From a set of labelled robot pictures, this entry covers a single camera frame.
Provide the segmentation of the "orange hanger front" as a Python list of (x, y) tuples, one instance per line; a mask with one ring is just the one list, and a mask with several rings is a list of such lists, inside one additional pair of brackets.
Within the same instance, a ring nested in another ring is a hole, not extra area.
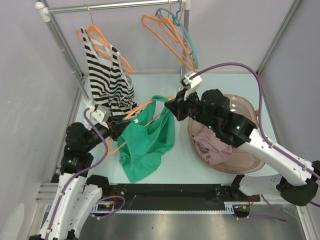
[[(135, 109), (132, 109), (131, 112), (125, 116), (124, 119), (125, 119), (125, 120), (128, 120), (129, 117), (131, 117), (132, 115), (134, 115), (136, 112), (138, 112), (140, 109), (144, 108), (145, 106), (151, 104), (152, 102), (154, 102), (154, 100), (151, 99), (151, 100), (143, 103), (142, 105), (136, 107)], [(151, 124), (152, 122), (154, 122), (160, 115), (161, 115), (161, 114), (158, 114), (158, 115), (157, 115), (156, 117), (154, 117), (150, 122), (148, 122), (145, 126), (150, 125), (150, 124)], [(126, 142), (124, 142), (123, 144), (121, 144), (118, 148), (113, 149), (113, 148), (111, 147), (111, 138), (110, 138), (110, 139), (108, 140), (108, 142), (107, 142), (107, 146), (108, 146), (108, 148), (109, 148), (111, 151), (109, 151), (108, 154), (106, 155), (106, 157), (104, 158), (104, 162), (107, 163), (107, 162), (108, 162), (108, 156), (115, 154), (116, 152), (119, 151), (119, 149), (121, 149), (121, 148), (122, 148), (123, 146), (125, 146), (125, 145), (126, 145)]]

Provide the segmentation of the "green tank top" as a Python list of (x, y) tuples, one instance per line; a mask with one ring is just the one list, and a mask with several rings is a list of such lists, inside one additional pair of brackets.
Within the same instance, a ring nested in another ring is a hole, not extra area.
[(162, 156), (175, 145), (175, 118), (163, 107), (156, 117), (157, 102), (166, 103), (170, 98), (154, 95), (151, 103), (130, 120), (117, 139), (123, 171), (130, 183), (137, 183), (162, 163)]

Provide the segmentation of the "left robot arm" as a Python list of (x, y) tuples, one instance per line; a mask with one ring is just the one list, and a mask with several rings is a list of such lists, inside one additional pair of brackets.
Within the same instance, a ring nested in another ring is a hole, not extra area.
[(107, 138), (116, 140), (129, 120), (110, 118), (106, 126), (97, 123), (87, 129), (83, 123), (75, 122), (66, 129), (66, 145), (61, 160), (57, 191), (38, 234), (31, 240), (77, 240), (81, 230), (98, 200), (110, 196), (109, 179), (101, 175), (88, 175), (98, 166), (90, 153)]

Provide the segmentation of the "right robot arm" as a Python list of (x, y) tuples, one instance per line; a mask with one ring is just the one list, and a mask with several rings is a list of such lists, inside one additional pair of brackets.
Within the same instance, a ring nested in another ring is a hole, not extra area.
[(320, 178), (319, 161), (310, 162), (263, 135), (263, 131), (250, 119), (230, 110), (230, 100), (218, 89), (185, 96), (185, 91), (167, 101), (168, 108), (178, 121), (190, 118), (213, 131), (218, 139), (241, 149), (277, 171), (276, 175), (252, 177), (237, 175), (230, 188), (231, 196), (242, 201), (247, 196), (281, 196), (290, 204), (304, 207), (317, 194)]

